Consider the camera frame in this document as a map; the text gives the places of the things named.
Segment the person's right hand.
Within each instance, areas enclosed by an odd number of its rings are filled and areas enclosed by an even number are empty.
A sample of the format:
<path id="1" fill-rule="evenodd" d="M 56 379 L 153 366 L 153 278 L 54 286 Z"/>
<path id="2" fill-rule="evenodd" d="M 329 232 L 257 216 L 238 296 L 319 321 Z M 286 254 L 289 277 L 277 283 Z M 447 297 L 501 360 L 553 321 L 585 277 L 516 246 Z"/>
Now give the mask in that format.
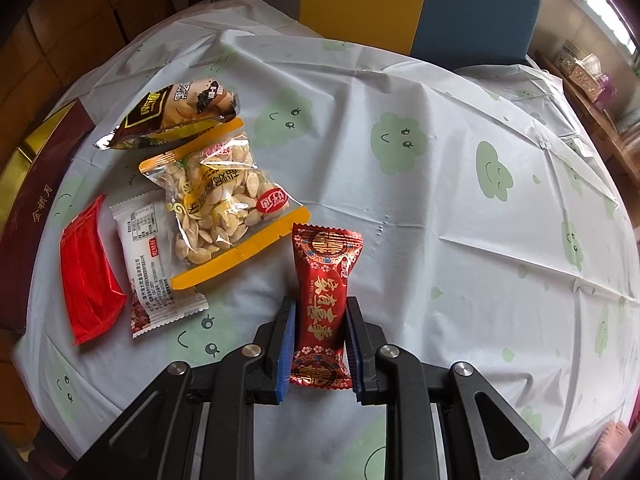
<path id="1" fill-rule="evenodd" d="M 609 422 L 590 455 L 589 479 L 639 478 L 639 427 Z"/>

